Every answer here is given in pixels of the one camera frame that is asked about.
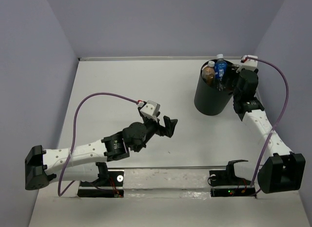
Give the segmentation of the clear bottle blue label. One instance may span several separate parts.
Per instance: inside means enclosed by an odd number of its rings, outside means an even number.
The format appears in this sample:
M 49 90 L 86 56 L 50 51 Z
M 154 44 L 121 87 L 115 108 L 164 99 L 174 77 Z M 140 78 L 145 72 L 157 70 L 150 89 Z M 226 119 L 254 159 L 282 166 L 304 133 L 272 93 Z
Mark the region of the clear bottle blue label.
M 227 69 L 227 63 L 224 61 L 223 54 L 218 54 L 216 56 L 216 62 L 214 64 L 214 71 L 215 71 L 215 83 L 216 87 L 219 91 L 222 91 L 224 89 L 224 86 L 222 84 L 222 78 L 226 72 Z

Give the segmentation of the orange juice bottle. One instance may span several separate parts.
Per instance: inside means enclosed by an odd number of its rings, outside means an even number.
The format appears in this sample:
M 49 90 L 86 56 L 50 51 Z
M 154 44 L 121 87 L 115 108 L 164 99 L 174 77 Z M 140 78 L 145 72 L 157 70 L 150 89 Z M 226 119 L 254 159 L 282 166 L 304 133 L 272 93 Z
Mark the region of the orange juice bottle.
M 205 83 L 209 86 L 213 86 L 215 82 L 215 62 L 214 61 L 208 61 L 208 63 L 204 66 L 204 68 L 201 71 L 201 76 Z

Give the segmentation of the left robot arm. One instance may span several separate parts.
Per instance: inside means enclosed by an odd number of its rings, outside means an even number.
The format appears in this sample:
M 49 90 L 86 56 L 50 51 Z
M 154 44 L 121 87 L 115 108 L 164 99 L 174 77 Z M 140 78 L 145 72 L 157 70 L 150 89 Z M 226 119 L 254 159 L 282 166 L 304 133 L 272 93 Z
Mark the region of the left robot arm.
M 38 190 L 63 180 L 94 182 L 101 186 L 108 180 L 106 163 L 126 159 L 130 151 L 140 152 L 154 135 L 171 138 L 177 119 L 159 120 L 143 117 L 122 131 L 74 149 L 44 149 L 41 145 L 30 149 L 25 158 L 25 189 Z

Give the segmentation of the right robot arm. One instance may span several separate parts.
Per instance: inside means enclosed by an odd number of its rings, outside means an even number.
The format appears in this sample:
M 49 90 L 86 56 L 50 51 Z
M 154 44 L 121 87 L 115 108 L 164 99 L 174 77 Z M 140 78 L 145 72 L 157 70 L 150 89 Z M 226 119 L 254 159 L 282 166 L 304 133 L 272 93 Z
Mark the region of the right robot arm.
M 264 106 L 255 96 L 258 86 L 257 64 L 249 62 L 246 60 L 231 71 L 227 79 L 233 88 L 235 113 L 254 133 L 262 148 L 255 164 L 247 160 L 228 162 L 224 178 L 230 184 L 246 179 L 251 186 L 257 184 L 266 194 L 299 190 L 306 160 L 282 141 L 275 130 L 278 123 L 270 123 Z

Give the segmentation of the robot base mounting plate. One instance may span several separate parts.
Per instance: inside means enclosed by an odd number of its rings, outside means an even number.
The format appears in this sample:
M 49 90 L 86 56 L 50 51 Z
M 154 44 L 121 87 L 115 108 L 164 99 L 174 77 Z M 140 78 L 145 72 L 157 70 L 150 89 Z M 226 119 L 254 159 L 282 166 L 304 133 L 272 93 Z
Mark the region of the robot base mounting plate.
M 227 180 L 224 168 L 127 168 L 110 169 L 109 179 L 95 186 L 80 182 L 80 197 L 195 198 L 249 197 L 256 189 L 249 179 Z

